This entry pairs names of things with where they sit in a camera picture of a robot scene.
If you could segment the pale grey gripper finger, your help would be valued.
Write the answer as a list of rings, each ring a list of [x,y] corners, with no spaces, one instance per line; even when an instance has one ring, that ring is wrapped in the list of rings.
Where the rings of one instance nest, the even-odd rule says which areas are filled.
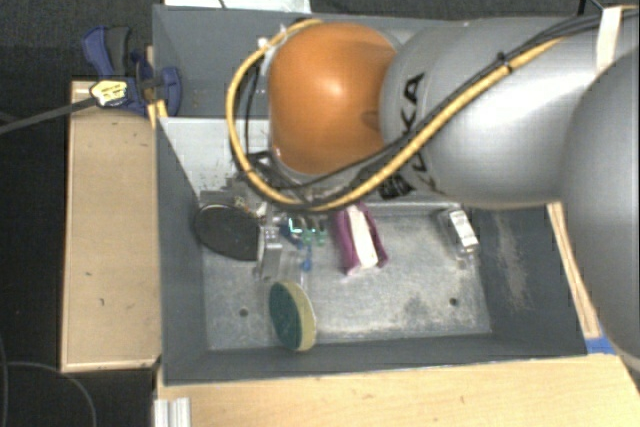
[[[261,228],[258,239],[257,275],[262,281],[271,281],[278,276],[283,241],[278,227]]]
[[[289,250],[285,256],[285,279],[300,286],[308,286],[312,272],[312,248]]]

